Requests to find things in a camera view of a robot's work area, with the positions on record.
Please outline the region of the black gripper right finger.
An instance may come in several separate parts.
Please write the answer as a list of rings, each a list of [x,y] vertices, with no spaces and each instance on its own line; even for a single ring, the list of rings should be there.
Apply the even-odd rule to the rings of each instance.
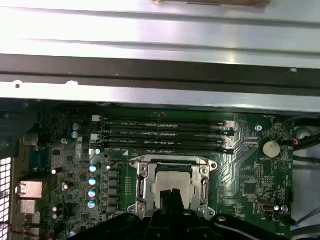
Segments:
[[[284,240],[285,237],[269,232],[246,221],[218,214],[211,220],[195,210],[186,209],[180,190],[172,190],[173,228],[179,240]]]

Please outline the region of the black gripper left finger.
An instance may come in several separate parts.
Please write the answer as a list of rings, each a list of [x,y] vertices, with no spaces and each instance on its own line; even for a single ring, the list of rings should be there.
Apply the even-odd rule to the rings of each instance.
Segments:
[[[125,213],[97,226],[95,240],[173,240],[175,238],[175,191],[160,192],[160,209],[140,218]]]

